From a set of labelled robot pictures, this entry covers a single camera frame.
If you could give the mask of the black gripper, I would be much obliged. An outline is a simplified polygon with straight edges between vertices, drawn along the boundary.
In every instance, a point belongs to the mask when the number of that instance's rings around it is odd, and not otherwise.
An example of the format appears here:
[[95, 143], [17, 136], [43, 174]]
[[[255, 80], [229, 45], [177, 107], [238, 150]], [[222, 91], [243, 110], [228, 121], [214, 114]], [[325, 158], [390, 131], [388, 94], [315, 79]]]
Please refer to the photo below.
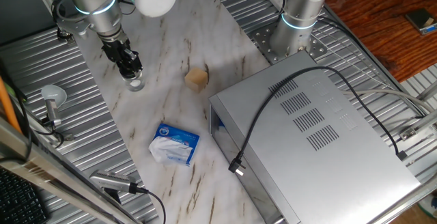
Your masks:
[[[117, 64], [119, 72], [122, 76], [130, 76], [130, 69], [134, 74], [142, 71], [143, 66], [139, 59], [139, 54], [136, 51], [130, 49], [130, 40], [113, 42], [103, 41], [102, 50], [110, 61]], [[130, 67], [126, 67], [124, 64], [129, 62]]]

